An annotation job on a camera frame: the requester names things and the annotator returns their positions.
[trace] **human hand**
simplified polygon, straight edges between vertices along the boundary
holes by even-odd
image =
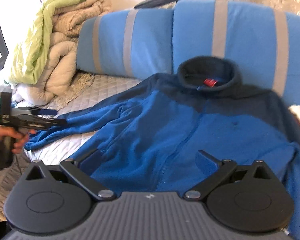
[[[9,136],[9,137],[17,139],[16,143],[13,145],[14,148],[12,149],[12,152],[14,154],[21,153],[23,146],[29,140],[29,133],[35,134],[36,131],[29,130],[28,133],[25,135],[20,132],[17,132],[12,127],[0,125],[0,141],[2,141],[3,137],[5,137],[5,136]]]

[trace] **jacket zipper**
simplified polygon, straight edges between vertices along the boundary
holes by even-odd
[[[198,126],[199,126],[199,122],[201,120],[203,116],[203,113],[201,113],[197,119],[197,122],[195,124],[195,126],[192,128],[192,130],[190,131],[190,133],[188,134],[188,136],[178,145],[178,147],[176,148],[176,150],[170,154],[167,159],[164,161],[164,164],[162,166],[162,170],[160,171],[159,174],[159,178],[157,179],[157,184],[155,187],[155,191],[158,190],[158,187],[163,183],[162,179],[163,179],[163,175],[165,173],[165,171],[167,170],[169,163],[174,159],[174,157],[176,157],[180,151],[180,149],[190,140],[190,138],[192,137],[192,135],[194,134],[194,132],[197,130]]]

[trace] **striped blue cushion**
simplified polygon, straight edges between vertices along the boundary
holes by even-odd
[[[173,72],[191,57],[236,62],[243,81],[300,105],[300,17],[245,2],[183,0],[173,26]]]
[[[77,69],[145,79],[172,73],[173,10],[121,11],[87,20],[80,32]]]

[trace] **red clothing tag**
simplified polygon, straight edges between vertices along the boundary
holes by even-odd
[[[207,78],[203,83],[212,88],[217,83],[217,80]]]

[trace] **beige stripe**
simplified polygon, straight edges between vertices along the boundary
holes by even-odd
[[[228,2],[217,0],[214,8],[213,34],[212,34],[212,56],[225,56],[227,35]]]
[[[100,58],[99,58],[99,25],[100,25],[101,18],[102,16],[98,16],[96,18],[93,25],[93,32],[92,32],[93,62],[98,74],[103,74],[100,65]]]
[[[123,38],[123,66],[126,70],[126,75],[132,77],[132,69],[131,69],[131,44],[132,44],[132,33],[134,20],[138,10],[129,11],[126,19],[126,27],[124,30],[124,38]]]
[[[289,34],[287,18],[284,12],[274,10],[274,20],[277,35],[277,60],[272,89],[279,96],[282,96],[286,85],[289,64]]]

